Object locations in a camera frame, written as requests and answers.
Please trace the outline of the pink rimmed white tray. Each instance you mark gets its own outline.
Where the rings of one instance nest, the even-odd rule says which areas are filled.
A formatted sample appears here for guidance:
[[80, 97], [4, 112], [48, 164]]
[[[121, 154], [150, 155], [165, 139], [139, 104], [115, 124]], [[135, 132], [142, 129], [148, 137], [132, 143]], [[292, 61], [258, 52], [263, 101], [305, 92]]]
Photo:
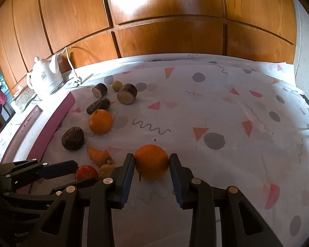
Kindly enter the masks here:
[[54, 133], [74, 103], [74, 95], [68, 92], [35, 105], [13, 135], [0, 164], [41, 162]]

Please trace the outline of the woven tissue box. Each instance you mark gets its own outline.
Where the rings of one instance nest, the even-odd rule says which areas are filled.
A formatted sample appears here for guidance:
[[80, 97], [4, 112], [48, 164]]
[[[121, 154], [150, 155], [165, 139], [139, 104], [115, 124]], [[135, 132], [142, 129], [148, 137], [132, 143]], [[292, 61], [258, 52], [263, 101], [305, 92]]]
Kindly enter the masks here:
[[26, 85], [14, 95], [10, 105], [16, 113], [22, 113], [36, 96], [35, 91]]

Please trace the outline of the dark oblong fruit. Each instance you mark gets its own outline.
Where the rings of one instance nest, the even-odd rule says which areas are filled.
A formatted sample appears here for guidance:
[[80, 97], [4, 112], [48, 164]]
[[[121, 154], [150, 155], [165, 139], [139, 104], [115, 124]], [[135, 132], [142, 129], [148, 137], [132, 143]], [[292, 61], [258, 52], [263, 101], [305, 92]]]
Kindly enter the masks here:
[[93, 102], [92, 104], [90, 104], [87, 109], [86, 112], [91, 115], [94, 112], [96, 112], [97, 110], [108, 110], [110, 108], [111, 102], [108, 98], [102, 98], [97, 100], [96, 102]]

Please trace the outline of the yellowish small fruit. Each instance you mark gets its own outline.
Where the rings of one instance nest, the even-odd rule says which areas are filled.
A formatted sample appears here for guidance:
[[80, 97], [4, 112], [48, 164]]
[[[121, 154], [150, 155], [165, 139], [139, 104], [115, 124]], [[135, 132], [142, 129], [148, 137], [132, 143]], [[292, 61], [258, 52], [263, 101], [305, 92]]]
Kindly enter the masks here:
[[98, 175], [100, 179], [105, 179], [111, 177], [111, 174], [115, 170], [115, 166], [113, 164], [104, 164], [98, 170]]

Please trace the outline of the red tomato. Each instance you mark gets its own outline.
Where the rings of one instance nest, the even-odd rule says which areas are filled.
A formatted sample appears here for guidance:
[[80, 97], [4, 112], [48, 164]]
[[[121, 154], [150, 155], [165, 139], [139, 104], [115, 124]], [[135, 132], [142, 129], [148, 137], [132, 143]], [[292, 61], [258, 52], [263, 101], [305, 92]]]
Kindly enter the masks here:
[[97, 170], [92, 166], [83, 165], [80, 166], [77, 171], [75, 172], [75, 181], [81, 181], [89, 178], [94, 178], [99, 180], [99, 175]]

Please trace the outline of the dark round avocado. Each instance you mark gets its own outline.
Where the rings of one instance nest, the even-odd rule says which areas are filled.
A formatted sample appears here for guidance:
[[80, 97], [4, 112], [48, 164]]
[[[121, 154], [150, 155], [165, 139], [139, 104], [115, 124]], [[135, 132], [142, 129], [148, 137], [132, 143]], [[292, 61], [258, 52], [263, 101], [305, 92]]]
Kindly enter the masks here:
[[61, 143], [67, 150], [79, 150], [85, 143], [84, 131], [80, 127], [71, 127], [62, 136]]

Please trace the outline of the patterned white tablecloth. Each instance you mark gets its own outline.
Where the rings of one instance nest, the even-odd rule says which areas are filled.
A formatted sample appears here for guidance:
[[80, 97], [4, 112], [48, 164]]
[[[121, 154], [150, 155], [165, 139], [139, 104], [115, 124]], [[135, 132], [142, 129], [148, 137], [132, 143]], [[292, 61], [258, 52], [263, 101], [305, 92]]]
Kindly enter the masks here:
[[[54, 133], [41, 162], [75, 161], [99, 167], [87, 146], [107, 151], [114, 166], [126, 155], [155, 144], [213, 190], [216, 246], [309, 246], [309, 99], [297, 87], [287, 63], [262, 63], [217, 55], [165, 54], [122, 58], [85, 66], [81, 86], [67, 83], [32, 103], [10, 120], [0, 112], [0, 161], [24, 118], [41, 101], [71, 92], [75, 103]], [[122, 104], [116, 80], [133, 84], [135, 102]], [[92, 93], [103, 98], [113, 125], [105, 134], [89, 127]], [[71, 127], [84, 131], [79, 150], [67, 150], [62, 136]], [[75, 173], [39, 179], [18, 190], [49, 195], [75, 181]], [[32, 224], [16, 246], [87, 246], [92, 187], [68, 186]], [[190, 246], [192, 210], [176, 201], [170, 170], [155, 181], [135, 170], [128, 201], [111, 211], [114, 246]]]

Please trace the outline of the brown cut log piece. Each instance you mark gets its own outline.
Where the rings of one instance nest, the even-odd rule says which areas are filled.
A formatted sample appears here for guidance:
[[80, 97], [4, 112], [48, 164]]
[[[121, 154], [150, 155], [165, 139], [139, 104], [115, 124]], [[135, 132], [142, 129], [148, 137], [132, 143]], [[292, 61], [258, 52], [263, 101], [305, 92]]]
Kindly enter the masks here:
[[118, 91], [117, 99], [122, 104], [130, 105], [135, 102], [137, 94], [137, 88], [133, 84], [127, 83]]

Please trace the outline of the white ceramic kettle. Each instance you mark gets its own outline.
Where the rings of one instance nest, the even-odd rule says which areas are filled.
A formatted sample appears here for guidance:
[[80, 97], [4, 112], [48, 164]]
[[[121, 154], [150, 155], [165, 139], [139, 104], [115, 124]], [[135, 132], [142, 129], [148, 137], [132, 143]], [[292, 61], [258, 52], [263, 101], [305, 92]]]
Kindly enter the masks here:
[[50, 60], [36, 56], [32, 71], [27, 73], [26, 79], [27, 86], [39, 97], [46, 97], [54, 92], [63, 83], [57, 55], [53, 55]]

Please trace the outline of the orange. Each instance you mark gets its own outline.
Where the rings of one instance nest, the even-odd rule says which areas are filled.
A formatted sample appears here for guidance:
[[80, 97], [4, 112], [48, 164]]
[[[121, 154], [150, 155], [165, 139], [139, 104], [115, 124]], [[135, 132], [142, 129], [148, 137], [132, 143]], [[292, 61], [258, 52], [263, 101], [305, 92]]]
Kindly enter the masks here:
[[134, 154], [136, 170], [140, 179], [155, 181], [165, 176], [169, 169], [169, 156], [161, 147], [148, 144]]

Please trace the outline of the wooden wall cabinet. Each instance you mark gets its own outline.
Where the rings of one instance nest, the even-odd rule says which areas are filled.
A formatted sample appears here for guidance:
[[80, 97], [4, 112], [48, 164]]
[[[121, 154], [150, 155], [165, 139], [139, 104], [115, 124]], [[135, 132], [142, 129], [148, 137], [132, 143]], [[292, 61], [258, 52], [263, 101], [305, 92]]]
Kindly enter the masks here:
[[74, 67], [150, 54], [294, 60], [293, 0], [0, 0], [0, 70], [11, 93], [34, 57]]

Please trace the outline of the small yellow-brown fruit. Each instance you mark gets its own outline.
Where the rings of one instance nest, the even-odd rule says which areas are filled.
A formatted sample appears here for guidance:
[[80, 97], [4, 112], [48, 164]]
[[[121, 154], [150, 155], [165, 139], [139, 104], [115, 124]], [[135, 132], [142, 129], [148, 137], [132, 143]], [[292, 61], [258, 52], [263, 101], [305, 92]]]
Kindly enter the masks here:
[[116, 80], [112, 83], [112, 88], [115, 92], [119, 92], [119, 90], [121, 90], [123, 84], [122, 82], [120, 82], [119, 80]]

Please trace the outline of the orange carrot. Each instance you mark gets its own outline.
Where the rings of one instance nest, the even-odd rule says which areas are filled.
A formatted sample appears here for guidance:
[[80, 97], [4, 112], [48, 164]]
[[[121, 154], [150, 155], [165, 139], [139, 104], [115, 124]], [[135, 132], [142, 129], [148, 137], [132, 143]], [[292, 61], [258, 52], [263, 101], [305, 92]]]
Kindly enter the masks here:
[[110, 156], [110, 154], [107, 151], [98, 150], [90, 146], [87, 146], [86, 149], [87, 149], [87, 153], [90, 159], [98, 167], [101, 167], [105, 164], [110, 164], [110, 165], [115, 164], [113, 158]]

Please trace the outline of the small cut log piece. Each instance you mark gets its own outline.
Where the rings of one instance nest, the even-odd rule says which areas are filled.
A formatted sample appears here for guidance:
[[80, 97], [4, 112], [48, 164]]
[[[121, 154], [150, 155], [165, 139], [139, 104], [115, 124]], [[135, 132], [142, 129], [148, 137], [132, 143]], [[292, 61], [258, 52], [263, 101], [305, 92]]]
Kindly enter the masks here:
[[107, 93], [108, 89], [104, 83], [98, 83], [92, 88], [92, 93], [96, 98], [103, 98]]

